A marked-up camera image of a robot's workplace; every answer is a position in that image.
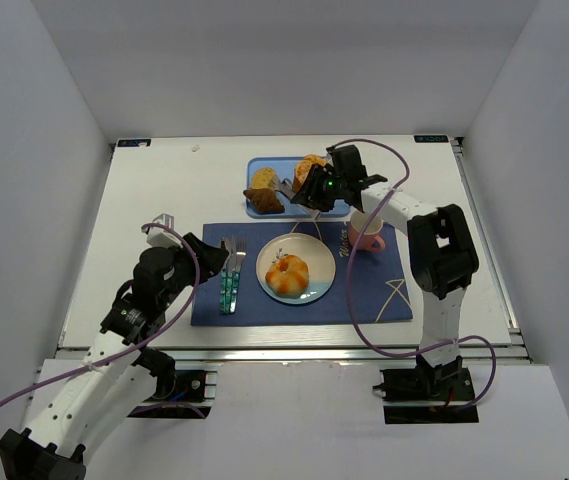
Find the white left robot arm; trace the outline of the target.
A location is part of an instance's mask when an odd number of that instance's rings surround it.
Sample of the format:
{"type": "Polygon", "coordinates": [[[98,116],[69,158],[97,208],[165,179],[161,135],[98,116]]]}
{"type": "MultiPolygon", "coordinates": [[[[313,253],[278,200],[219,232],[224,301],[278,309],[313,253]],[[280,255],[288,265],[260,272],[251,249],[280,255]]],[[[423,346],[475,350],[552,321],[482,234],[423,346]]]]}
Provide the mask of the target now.
{"type": "Polygon", "coordinates": [[[170,355],[148,344],[180,293],[218,275],[229,253],[157,224],[145,231],[149,247],[118,289],[79,373],[21,431],[0,439],[7,478],[82,479],[91,455],[129,414],[177,407],[191,392],[193,375],[178,373],[170,355]]]}

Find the round glazed bread roll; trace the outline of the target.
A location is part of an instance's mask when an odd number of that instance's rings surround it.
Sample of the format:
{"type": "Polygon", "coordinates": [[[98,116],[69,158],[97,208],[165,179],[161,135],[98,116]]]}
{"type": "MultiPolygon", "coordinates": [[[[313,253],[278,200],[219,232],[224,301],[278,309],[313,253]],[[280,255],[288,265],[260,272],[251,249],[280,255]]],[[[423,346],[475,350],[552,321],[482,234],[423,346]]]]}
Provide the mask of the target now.
{"type": "Polygon", "coordinates": [[[278,297],[299,297],[309,286],[308,265],[296,255],[283,255],[266,272],[265,282],[278,297]]]}

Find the blue corner label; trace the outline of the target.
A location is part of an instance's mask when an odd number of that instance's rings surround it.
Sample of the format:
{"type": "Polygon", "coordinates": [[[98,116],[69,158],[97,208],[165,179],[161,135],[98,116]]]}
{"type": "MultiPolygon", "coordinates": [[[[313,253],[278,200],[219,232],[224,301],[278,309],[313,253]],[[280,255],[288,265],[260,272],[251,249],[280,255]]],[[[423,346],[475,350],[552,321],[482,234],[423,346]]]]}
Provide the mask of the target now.
{"type": "Polygon", "coordinates": [[[435,135],[435,134],[422,134],[414,135],[413,139],[416,143],[448,143],[449,138],[447,135],[435,135]]]}
{"type": "Polygon", "coordinates": [[[151,139],[119,139],[116,146],[118,148],[145,148],[151,145],[151,139]]]}

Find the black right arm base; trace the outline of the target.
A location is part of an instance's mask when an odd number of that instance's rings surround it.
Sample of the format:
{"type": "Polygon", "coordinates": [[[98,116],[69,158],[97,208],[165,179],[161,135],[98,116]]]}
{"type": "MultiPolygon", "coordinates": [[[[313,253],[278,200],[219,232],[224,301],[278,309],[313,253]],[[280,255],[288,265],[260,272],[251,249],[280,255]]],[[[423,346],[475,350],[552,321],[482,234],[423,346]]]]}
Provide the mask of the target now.
{"type": "Polygon", "coordinates": [[[387,425],[475,424],[479,414],[475,390],[467,368],[435,386],[430,386],[417,369],[380,371],[381,382],[372,393],[383,403],[387,425]]]}

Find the teal-handled knife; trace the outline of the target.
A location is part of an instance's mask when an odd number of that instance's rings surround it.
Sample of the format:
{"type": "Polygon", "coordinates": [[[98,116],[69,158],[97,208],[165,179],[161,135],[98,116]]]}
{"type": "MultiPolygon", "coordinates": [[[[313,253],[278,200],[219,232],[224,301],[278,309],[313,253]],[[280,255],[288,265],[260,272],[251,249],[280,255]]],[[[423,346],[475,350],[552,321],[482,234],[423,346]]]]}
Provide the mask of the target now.
{"type": "Polygon", "coordinates": [[[221,239],[220,246],[226,250],[227,257],[224,261],[222,270],[220,272],[220,296],[219,296],[219,311],[221,314],[226,313],[226,292],[227,292],[227,275],[228,275],[228,262],[231,257],[231,240],[227,237],[221,239]]]}

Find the cream and blue plate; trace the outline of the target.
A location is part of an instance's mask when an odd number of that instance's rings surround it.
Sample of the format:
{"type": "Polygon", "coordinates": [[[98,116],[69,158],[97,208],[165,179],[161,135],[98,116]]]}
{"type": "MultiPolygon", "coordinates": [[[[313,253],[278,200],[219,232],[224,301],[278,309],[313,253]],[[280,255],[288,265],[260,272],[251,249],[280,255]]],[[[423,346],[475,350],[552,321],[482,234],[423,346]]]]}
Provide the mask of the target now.
{"type": "Polygon", "coordinates": [[[256,260],[259,285],[271,298],[285,304],[304,305],[319,300],[328,292],[336,275],[336,263],[329,248],[319,239],[301,233],[289,233],[268,241],[256,260]],[[309,268],[309,286],[299,297],[278,297],[267,286],[265,274],[283,255],[296,255],[309,268]]]}

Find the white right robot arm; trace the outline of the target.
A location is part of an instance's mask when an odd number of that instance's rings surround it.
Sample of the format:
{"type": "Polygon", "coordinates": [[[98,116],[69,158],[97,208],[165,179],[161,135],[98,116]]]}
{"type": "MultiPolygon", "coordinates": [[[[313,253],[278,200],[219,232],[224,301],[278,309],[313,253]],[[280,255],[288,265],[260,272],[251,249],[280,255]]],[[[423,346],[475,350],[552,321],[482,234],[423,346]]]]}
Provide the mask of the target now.
{"type": "Polygon", "coordinates": [[[404,174],[393,185],[382,175],[368,174],[355,146],[358,141],[345,140],[328,147],[328,163],[313,165],[301,187],[285,196],[292,204],[319,212],[331,211],[337,200],[356,208],[366,221],[354,249],[376,220],[405,235],[410,270],[423,298],[422,338],[412,354],[435,379],[452,376],[461,370],[461,304],[479,268],[464,212],[455,204],[436,207],[401,192],[410,167],[397,150],[381,142],[366,141],[392,153],[404,174]]]}

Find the teal-handled spoon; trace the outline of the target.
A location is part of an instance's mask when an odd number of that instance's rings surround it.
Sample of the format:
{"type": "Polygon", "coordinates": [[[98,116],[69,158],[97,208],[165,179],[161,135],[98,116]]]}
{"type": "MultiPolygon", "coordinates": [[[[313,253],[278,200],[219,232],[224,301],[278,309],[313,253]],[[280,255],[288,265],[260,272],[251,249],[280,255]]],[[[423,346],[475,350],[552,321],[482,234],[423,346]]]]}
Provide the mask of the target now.
{"type": "Polygon", "coordinates": [[[227,263],[227,274],[225,283],[225,298],[224,298],[224,313],[230,313],[231,297],[232,297],[232,285],[233,285],[233,271],[236,265],[237,258],[237,246],[236,239],[232,236],[229,239],[229,259],[227,263]]]}

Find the sugar-topped orange round bread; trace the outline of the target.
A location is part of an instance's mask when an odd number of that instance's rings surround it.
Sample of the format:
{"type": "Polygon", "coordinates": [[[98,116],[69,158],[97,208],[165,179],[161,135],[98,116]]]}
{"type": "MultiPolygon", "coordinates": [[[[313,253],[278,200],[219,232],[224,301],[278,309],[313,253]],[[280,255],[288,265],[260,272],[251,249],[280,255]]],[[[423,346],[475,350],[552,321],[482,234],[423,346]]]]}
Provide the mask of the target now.
{"type": "Polygon", "coordinates": [[[313,165],[325,166],[327,164],[327,159],[325,157],[309,154],[306,155],[302,160],[296,163],[293,170],[293,187],[294,192],[298,192],[304,182],[306,181],[310,169],[313,165]]]}

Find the pink mug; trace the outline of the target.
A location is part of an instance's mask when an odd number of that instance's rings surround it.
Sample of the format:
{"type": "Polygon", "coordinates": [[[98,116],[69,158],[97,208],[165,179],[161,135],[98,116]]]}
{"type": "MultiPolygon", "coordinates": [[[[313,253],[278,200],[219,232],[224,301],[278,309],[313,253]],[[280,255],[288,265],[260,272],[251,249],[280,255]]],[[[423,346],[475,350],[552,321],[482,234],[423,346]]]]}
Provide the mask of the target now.
{"type": "Polygon", "coordinates": [[[355,210],[349,219],[347,236],[348,241],[352,247],[355,246],[356,240],[362,236],[358,243],[358,250],[380,252],[386,247],[384,239],[381,237],[381,232],[384,227],[384,222],[374,217],[371,222],[366,226],[369,216],[355,210]]]}

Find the blue right corner label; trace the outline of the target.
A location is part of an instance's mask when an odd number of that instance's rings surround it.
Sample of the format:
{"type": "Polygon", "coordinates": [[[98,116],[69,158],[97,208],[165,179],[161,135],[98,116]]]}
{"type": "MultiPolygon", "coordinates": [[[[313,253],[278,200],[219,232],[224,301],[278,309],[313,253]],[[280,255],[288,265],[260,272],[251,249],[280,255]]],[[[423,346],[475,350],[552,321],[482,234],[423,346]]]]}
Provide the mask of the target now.
{"type": "Polygon", "coordinates": [[[414,135],[413,139],[416,143],[448,143],[449,138],[447,135],[435,135],[435,134],[422,134],[414,135]]]}

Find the navy blue placemat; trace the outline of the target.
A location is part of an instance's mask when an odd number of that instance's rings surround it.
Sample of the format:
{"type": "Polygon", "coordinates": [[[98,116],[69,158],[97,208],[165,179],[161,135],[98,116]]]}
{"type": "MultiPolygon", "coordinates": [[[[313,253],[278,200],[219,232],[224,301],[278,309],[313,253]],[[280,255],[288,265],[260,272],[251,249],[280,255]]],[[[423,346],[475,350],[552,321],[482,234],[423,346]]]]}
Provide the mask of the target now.
{"type": "MultiPolygon", "coordinates": [[[[203,227],[203,240],[211,245],[223,237],[243,237],[247,255],[241,266],[234,314],[219,311],[220,282],[210,280],[198,289],[191,324],[198,327],[257,327],[339,325],[351,322],[347,309],[346,269],[351,245],[345,222],[213,223],[203,227]],[[264,245],[275,237],[301,233],[323,242],[333,254],[336,275],[319,300],[304,305],[285,304],[271,298],[259,285],[256,260],[264,245]]],[[[380,252],[359,251],[351,273],[352,298],[361,324],[409,321],[413,314],[395,230],[386,225],[380,252]]]]}

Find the blue left corner label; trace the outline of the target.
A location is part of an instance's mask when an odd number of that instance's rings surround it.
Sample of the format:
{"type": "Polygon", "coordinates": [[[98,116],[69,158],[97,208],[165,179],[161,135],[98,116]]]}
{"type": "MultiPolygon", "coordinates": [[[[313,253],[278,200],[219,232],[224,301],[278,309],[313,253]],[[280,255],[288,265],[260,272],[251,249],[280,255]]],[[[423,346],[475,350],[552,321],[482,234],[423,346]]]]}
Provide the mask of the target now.
{"type": "Polygon", "coordinates": [[[119,139],[116,146],[118,148],[145,148],[151,145],[151,139],[119,139]]]}

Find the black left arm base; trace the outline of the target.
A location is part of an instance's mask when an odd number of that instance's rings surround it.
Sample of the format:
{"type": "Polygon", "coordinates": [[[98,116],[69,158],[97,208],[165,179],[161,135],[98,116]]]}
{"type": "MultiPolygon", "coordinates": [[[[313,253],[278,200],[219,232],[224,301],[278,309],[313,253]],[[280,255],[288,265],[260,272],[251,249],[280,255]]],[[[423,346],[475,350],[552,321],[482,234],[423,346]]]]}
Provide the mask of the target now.
{"type": "Polygon", "coordinates": [[[136,407],[129,418],[204,420],[216,395],[218,374],[206,370],[175,370],[172,382],[136,407]]]}

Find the brown chocolate croissant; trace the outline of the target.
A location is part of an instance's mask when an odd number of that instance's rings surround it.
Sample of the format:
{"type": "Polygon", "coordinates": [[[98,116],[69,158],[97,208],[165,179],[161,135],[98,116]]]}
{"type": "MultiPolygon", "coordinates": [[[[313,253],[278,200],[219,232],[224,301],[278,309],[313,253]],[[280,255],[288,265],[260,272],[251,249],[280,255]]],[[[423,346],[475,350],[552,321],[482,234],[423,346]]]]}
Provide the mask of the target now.
{"type": "Polygon", "coordinates": [[[243,195],[252,208],[260,215],[285,212],[284,205],[280,202],[273,189],[246,189],[243,191],[243,195]]]}

